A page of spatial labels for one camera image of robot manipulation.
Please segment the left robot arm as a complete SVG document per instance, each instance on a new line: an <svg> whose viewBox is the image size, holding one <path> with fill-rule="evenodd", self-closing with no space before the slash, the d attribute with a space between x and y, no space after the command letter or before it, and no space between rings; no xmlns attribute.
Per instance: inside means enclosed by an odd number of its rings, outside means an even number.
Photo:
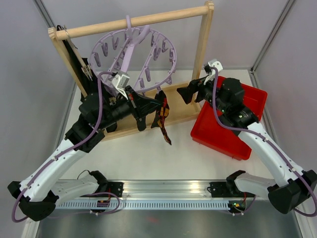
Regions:
<svg viewBox="0 0 317 238"><path fill-rule="evenodd" d="M77 197L110 195L108 180L99 171L91 171L87 176L65 184L57 184L57 181L104 139L104 129L119 120L133 116L138 130L143 131L147 115L156 113L154 125L158 125L165 95L159 92L154 98L146 97L130 86L125 88L125 92L127 96L119 96L113 105L104 98L102 89L83 99L78 121L56 150L28 178L8 185L10 194L16 199L14 209L20 208L26 218L40 221L58 205Z"/></svg>

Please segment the argyle patterned sock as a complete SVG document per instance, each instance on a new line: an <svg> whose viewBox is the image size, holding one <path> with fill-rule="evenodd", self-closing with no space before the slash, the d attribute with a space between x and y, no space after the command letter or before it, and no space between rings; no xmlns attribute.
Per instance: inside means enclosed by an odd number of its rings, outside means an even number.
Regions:
<svg viewBox="0 0 317 238"><path fill-rule="evenodd" d="M161 129L162 135L165 139L165 141L169 144L172 145L170 138L168 137L167 131L165 129L165 119L169 115L169 105L167 101L167 96L164 93L163 90L159 91L155 95L155 99L161 102L161 107L156 109L154 121L151 125L151 128L156 128L159 127Z"/></svg>

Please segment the black sock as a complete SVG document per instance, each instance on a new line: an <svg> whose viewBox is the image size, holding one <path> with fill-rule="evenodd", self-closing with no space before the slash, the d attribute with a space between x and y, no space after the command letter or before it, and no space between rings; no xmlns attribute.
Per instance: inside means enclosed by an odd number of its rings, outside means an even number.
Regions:
<svg viewBox="0 0 317 238"><path fill-rule="evenodd" d="M136 123L139 131L144 131L147 128L146 117L136 119Z"/></svg>

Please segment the purple round clip hanger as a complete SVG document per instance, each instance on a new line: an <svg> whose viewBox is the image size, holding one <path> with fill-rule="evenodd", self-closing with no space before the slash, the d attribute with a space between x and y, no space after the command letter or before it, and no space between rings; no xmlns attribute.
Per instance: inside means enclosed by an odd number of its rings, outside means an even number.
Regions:
<svg viewBox="0 0 317 238"><path fill-rule="evenodd" d="M138 93L172 84L177 62L172 42L150 25L134 27L129 15L126 21L127 28L110 31L96 42L88 58L92 72L126 72L130 76L127 84ZM156 70L153 64L162 62L159 57L169 60L169 70L157 78L151 74Z"/></svg>

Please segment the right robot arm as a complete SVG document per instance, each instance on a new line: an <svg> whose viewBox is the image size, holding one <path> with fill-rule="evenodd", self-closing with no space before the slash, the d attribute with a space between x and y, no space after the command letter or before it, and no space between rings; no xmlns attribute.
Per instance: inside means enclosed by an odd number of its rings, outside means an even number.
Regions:
<svg viewBox="0 0 317 238"><path fill-rule="evenodd" d="M254 150L271 173L272 179L253 176L246 171L233 173L226 183L230 195L246 192L268 199L282 214L296 210L309 198L317 200L314 194L316 172L305 171L272 140L258 117L244 105L245 90L238 79L226 78L220 87L217 87L217 79L196 79L178 88L177 92L186 104L197 94L197 101L205 100L215 114L221 112L220 116L215 116L217 123Z"/></svg>

